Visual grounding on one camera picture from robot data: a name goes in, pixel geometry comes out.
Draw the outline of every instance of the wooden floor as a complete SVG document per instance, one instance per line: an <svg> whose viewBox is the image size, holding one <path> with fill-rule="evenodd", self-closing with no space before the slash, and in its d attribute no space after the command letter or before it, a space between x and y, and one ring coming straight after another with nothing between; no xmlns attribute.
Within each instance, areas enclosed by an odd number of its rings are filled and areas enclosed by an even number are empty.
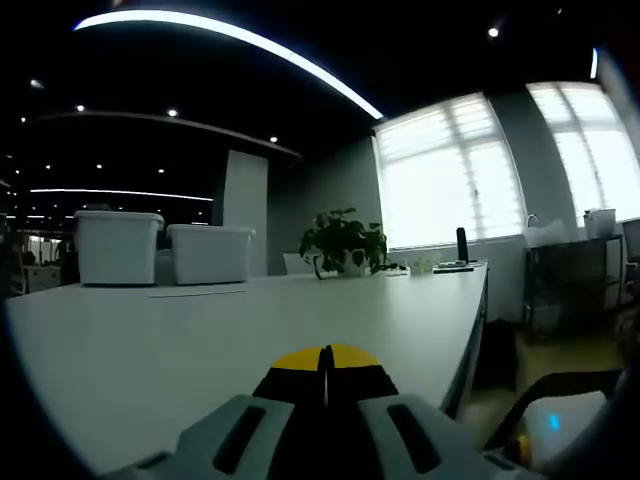
<svg viewBox="0 0 640 480"><path fill-rule="evenodd" d="M495 431L517 398L550 373L600 371L622 368L623 362L610 332L575 339L526 342L517 336L517 392L507 389L473 391L461 407L458 422L472 434L480 448Z"/></svg>

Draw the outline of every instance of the ceiling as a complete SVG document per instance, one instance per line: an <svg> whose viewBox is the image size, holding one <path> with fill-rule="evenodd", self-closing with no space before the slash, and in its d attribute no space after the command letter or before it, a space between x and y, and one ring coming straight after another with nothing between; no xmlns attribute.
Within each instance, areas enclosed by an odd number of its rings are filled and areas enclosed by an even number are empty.
<svg viewBox="0 0 640 480"><path fill-rule="evenodd" d="M277 136L279 146L304 160L365 135L377 123L307 72L230 37L133 22L73 32L84 18L112 10L113 0L42 2L38 8L14 3L17 10L7 17L5 41L12 48L0 111L5 133L0 177L21 192L25 209L43 201L26 193L31 188L209 197L224 175L229 148L268 156L274 171L298 161L295 155L206 130L92 112L166 117L173 108L180 119L261 141ZM119 3L117 9L175 10L251 30L331 72L385 118L479 90L509 91L549 79L588 80L594 45L613 42L619 56L634 55L632 49L625 51L621 16L602 5L482 2L482 7L454 9L431 2L378 6L336 0ZM487 34L491 27L499 29L497 38ZM31 79L44 89L31 87ZM86 108L82 113L74 110L79 104ZM98 163L105 168L98 170ZM53 167L46 170L49 164ZM166 173L158 174L158 168Z"/></svg>

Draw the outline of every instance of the white pot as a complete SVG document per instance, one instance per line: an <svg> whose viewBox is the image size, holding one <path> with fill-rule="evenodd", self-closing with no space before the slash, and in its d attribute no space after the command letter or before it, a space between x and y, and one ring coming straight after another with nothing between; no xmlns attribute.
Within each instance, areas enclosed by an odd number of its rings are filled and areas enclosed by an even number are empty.
<svg viewBox="0 0 640 480"><path fill-rule="evenodd" d="M363 256L362 264L360 266L354 263L353 257L352 257L353 253L358 251L362 252L362 256ZM360 250L354 250L352 252L345 250L344 255L345 255L345 260L344 260L344 265L342 266L342 268L344 268L344 272L339 273L339 275L341 277L364 277L365 268L367 265L367 259L366 257L364 257L364 250L360 249Z"/></svg>

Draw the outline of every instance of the white box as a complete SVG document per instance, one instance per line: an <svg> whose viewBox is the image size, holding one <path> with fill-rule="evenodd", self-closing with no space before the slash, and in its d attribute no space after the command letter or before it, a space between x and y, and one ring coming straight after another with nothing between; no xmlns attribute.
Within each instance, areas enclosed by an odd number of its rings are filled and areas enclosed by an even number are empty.
<svg viewBox="0 0 640 480"><path fill-rule="evenodd" d="M246 282L251 258L250 228L170 225L178 285Z"/></svg>
<svg viewBox="0 0 640 480"><path fill-rule="evenodd" d="M80 281L91 285L152 285L156 237L164 223L155 213L79 211Z"/></svg>

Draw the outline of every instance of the white pillar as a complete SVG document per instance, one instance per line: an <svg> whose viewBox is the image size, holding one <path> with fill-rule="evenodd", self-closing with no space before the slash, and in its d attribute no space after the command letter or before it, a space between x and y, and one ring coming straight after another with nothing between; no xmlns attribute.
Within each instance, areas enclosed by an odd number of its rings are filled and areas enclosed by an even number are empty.
<svg viewBox="0 0 640 480"><path fill-rule="evenodd" d="M223 225L249 227L256 231L251 240L251 276L267 275L267 177L266 158L229 151L224 187Z"/></svg>

